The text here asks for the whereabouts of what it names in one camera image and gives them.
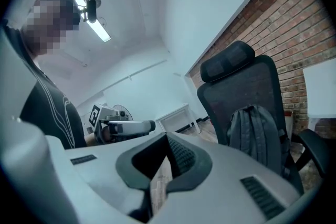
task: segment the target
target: fluorescent light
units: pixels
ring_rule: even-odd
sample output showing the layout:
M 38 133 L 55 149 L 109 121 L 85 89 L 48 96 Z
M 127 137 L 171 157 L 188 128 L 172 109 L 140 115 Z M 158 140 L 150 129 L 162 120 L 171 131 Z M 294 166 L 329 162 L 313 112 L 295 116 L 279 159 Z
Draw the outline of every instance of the fluorescent light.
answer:
M 79 9 L 84 9 L 84 6 L 86 6 L 86 3 L 84 0 L 75 0 L 77 4 L 79 5 Z M 93 24 L 89 21 L 86 21 L 88 25 L 93 29 L 93 31 L 96 32 L 96 34 L 104 41 L 109 41 L 111 39 L 110 35 L 105 31 L 103 26 L 100 24 L 98 20 L 96 20 Z

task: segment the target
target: gray backpack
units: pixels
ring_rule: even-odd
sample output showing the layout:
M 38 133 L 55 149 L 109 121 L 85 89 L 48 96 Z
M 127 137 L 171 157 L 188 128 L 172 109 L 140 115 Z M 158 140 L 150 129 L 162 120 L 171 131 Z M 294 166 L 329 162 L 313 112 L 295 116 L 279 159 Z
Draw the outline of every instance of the gray backpack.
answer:
M 285 162 L 289 140 L 278 130 L 272 115 L 262 106 L 249 105 L 235 111 L 227 131 L 228 146 L 245 152 L 275 173 L 287 177 Z

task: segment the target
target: chair armrest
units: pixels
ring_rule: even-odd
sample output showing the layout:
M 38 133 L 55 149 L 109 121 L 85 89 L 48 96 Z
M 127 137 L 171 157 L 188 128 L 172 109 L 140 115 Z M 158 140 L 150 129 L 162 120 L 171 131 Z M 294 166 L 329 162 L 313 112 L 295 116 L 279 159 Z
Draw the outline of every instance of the chair armrest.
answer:
M 305 129 L 293 142 L 301 143 L 305 147 L 305 151 L 296 162 L 297 169 L 301 170 L 312 159 L 320 176 L 325 177 L 329 166 L 330 150 L 324 139 L 314 131 Z

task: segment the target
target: table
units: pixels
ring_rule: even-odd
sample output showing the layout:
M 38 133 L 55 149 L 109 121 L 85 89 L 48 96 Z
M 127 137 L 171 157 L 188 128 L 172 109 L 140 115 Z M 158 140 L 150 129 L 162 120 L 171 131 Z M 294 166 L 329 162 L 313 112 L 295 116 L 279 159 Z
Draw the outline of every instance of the table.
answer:
M 308 128 L 320 119 L 336 118 L 336 58 L 304 68 L 308 101 Z
M 176 116 L 177 114 L 180 114 L 180 113 L 183 113 L 183 112 L 186 113 L 187 117 L 188 117 L 189 120 L 190 120 L 190 121 L 189 121 L 189 122 L 190 122 L 189 126 L 192 127 L 191 122 L 193 122 L 194 125 L 195 125 L 195 127 L 196 127 L 197 132 L 200 133 L 200 132 L 201 132 L 201 131 L 200 131 L 200 128 L 198 127 L 198 124 L 197 124 L 197 122 L 196 122 L 196 119 L 195 119 L 195 117 L 193 116 L 193 114 L 192 114 L 192 112 L 191 112 L 191 110 L 190 110 L 190 108 L 189 108 L 189 104 L 187 104 L 187 103 L 186 103 L 186 104 L 182 104 L 181 106 L 179 106 L 179 107 L 173 109 L 172 111 L 170 111 L 170 112 L 168 112 L 168 113 L 165 113 L 165 114 L 162 115 L 162 116 L 157 117 L 157 118 L 155 119 L 155 122 L 158 122 L 158 124 L 159 124 L 160 127 L 162 128 L 162 131 L 163 131 L 163 132 L 166 132 L 166 129 L 165 129 L 165 127 L 163 126 L 162 121 L 163 121 L 163 120 L 166 120 L 166 119 L 168 119 L 168 118 L 171 118 L 171 117 L 173 117 L 173 116 Z

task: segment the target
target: black mesh office chair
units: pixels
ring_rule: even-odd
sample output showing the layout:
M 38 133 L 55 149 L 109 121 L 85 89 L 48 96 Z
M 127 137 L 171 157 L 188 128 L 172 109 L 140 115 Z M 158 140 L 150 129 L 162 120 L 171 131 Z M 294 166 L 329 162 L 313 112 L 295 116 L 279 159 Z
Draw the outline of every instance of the black mesh office chair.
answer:
M 220 144 L 228 144 L 227 130 L 232 114 L 247 105 L 266 108 L 273 116 L 278 130 L 286 132 L 280 83 L 276 66 L 270 57 L 255 57 L 249 45 L 236 41 L 202 63 L 201 77 L 205 84 L 198 89 L 197 95 L 213 123 Z M 293 139 L 303 144 L 306 150 L 296 163 L 288 156 L 285 166 L 290 173 L 287 180 L 302 194 L 303 186 L 298 171 L 313 159 L 320 175 L 324 177 L 329 151 L 324 140 L 309 129 L 293 136 Z

